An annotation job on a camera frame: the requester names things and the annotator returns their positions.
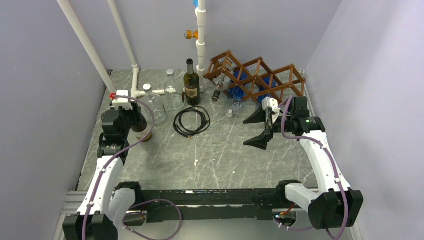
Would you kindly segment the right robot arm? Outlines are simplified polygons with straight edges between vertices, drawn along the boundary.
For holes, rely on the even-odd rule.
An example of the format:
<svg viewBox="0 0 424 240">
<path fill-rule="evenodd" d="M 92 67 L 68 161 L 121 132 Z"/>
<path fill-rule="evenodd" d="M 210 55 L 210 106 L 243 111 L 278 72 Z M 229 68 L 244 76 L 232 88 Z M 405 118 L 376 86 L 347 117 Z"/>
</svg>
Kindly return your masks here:
<svg viewBox="0 0 424 240">
<path fill-rule="evenodd" d="M 267 96 L 261 106 L 244 120 L 244 124 L 264 123 L 263 132 L 245 141 L 245 146 L 266 150 L 275 134 L 297 140 L 306 152 L 315 174 L 318 191 L 305 187 L 299 180 L 283 180 L 275 194 L 276 203 L 287 208 L 292 203 L 308 213 L 316 230 L 353 227 L 364 202 L 360 190 L 352 189 L 342 174 L 330 149 L 322 120 L 312 116 L 305 96 L 290 96 L 279 103 Z"/>
</svg>

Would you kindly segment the dark green wine bottle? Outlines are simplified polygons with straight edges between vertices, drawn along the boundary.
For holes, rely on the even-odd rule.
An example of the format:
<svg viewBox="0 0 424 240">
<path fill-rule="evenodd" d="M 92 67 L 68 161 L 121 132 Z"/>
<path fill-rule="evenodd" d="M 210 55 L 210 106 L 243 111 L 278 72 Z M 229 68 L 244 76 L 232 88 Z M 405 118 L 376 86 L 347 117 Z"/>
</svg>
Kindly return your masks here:
<svg viewBox="0 0 424 240">
<path fill-rule="evenodd" d="M 200 77 L 194 71 L 194 61 L 191 58 L 186 60 L 187 72 L 183 77 L 184 93 L 186 102 L 190 106 L 197 106 L 201 102 L 200 97 Z"/>
</svg>

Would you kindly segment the clear glass bottle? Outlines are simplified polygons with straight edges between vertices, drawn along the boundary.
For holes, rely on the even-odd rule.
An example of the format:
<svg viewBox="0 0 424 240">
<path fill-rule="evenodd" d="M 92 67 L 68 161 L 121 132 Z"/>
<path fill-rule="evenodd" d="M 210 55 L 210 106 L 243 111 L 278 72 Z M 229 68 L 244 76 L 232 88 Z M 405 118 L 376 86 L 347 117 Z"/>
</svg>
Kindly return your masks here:
<svg viewBox="0 0 424 240">
<path fill-rule="evenodd" d="M 178 86 L 173 69 L 166 71 L 167 81 L 164 84 L 164 93 L 171 110 L 180 110 L 184 107 L 182 88 Z"/>
<path fill-rule="evenodd" d="M 162 97 L 154 93 L 151 84 L 146 83 L 142 86 L 145 96 L 142 101 L 148 105 L 152 110 L 154 116 L 154 123 L 156 125 L 162 124 L 166 121 L 167 113 L 165 110 L 165 104 Z"/>
</svg>

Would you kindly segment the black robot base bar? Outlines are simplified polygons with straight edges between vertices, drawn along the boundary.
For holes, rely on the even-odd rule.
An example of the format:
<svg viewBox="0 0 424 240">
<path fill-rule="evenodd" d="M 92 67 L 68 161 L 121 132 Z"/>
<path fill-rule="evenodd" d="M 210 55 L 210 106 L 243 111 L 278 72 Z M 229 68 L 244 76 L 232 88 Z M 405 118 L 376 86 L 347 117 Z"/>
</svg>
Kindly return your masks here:
<svg viewBox="0 0 424 240">
<path fill-rule="evenodd" d="M 291 208 L 276 188 L 141 190 L 130 213 L 141 213 L 147 223 L 178 220 L 255 219 L 271 221 Z"/>
</svg>

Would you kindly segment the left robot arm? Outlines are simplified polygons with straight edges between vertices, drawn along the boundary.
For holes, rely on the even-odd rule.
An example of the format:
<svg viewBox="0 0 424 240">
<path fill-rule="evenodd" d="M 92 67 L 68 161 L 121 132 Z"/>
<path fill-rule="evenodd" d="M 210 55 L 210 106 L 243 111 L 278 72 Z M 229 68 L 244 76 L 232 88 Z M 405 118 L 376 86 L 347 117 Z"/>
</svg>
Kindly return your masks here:
<svg viewBox="0 0 424 240">
<path fill-rule="evenodd" d="M 116 240 L 127 210 L 137 210 L 144 203 L 139 183 L 114 186 L 128 157 L 130 131 L 151 133 L 140 106 L 131 100 L 113 100 L 100 119 L 95 174 L 76 213 L 64 219 L 62 229 L 67 240 Z"/>
</svg>

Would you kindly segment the dark bottle black cap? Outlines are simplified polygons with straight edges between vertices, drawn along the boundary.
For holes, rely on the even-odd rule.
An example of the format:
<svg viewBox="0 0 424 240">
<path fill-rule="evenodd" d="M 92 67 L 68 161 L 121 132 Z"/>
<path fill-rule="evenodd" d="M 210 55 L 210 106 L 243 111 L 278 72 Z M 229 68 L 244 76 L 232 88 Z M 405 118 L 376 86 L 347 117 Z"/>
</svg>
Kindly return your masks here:
<svg viewBox="0 0 424 240">
<path fill-rule="evenodd" d="M 230 82 L 231 79 L 227 76 L 225 71 L 213 80 L 212 83 L 216 86 L 212 95 L 213 102 L 217 102 L 219 100 L 221 93 L 228 89 Z"/>
</svg>

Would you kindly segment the brown gold-capped wine bottle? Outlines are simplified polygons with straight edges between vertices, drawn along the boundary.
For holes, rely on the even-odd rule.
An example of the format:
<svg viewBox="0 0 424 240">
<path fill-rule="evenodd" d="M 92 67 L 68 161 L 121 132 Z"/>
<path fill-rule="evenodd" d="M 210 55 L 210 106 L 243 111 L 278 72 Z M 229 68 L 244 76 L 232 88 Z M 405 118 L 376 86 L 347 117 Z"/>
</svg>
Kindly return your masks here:
<svg viewBox="0 0 424 240">
<path fill-rule="evenodd" d="M 146 118 L 139 112 L 133 114 L 131 130 L 134 132 L 137 140 L 148 142 L 152 138 L 152 133 L 148 131 L 148 122 Z"/>
</svg>

